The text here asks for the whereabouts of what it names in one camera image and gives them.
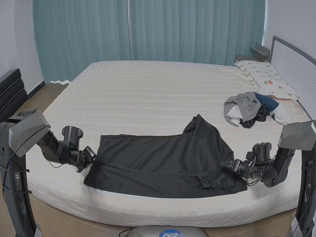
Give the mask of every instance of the black baseboard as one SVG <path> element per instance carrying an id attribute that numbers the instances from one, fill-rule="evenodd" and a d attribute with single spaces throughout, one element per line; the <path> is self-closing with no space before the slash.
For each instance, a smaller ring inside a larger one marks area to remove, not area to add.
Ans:
<path id="1" fill-rule="evenodd" d="M 42 81 L 39 85 L 37 85 L 29 94 L 28 98 L 31 99 L 41 88 L 45 86 L 44 81 Z"/>

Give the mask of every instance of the white bed sheet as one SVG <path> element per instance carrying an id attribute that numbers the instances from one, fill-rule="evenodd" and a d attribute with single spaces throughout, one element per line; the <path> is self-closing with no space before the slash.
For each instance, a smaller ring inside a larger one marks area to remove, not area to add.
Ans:
<path id="1" fill-rule="evenodd" d="M 101 134 L 175 135 L 198 113 L 245 159 L 255 143 L 277 150 L 282 125 L 271 117 L 251 129 L 223 117 L 224 101 L 254 87 L 238 68 L 180 62 L 109 61 L 91 64 L 47 108 L 44 115 L 55 136 L 73 125 L 84 131 L 86 145 L 97 152 Z M 297 102 L 281 101 L 291 122 L 307 121 Z M 26 157 L 29 189 L 40 200 L 79 217 L 123 226 L 185 225 L 224 227 L 249 223 L 295 208 L 301 180 L 301 152 L 296 151 L 287 179 L 267 188 L 262 183 L 232 195 L 165 199 L 106 192 L 87 187 L 89 169 L 78 174 L 68 165 L 55 169 L 38 146 Z"/>

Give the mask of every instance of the curtain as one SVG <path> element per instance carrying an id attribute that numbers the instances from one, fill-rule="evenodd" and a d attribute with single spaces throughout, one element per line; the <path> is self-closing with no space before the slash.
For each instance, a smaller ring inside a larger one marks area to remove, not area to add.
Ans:
<path id="1" fill-rule="evenodd" d="M 262 43 L 265 0 L 129 0 L 132 60 L 233 65 Z"/>
<path id="2" fill-rule="evenodd" d="M 88 65 L 130 60 L 127 0 L 33 0 L 45 83 L 72 81 Z"/>

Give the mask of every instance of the pillow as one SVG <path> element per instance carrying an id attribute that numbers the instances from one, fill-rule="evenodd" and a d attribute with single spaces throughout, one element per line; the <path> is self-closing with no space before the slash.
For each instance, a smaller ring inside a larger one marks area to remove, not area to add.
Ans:
<path id="1" fill-rule="evenodd" d="M 297 100 L 298 94 L 269 62 L 239 61 L 237 65 L 251 81 L 259 94 Z"/>

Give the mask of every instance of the blue logo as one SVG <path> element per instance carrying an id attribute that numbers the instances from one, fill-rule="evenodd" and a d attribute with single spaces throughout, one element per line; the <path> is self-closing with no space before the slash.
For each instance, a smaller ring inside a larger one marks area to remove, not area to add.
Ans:
<path id="1" fill-rule="evenodd" d="M 163 231 L 159 237 L 182 237 L 182 235 L 180 234 L 180 232 L 178 232 L 177 230 L 165 230 Z"/>

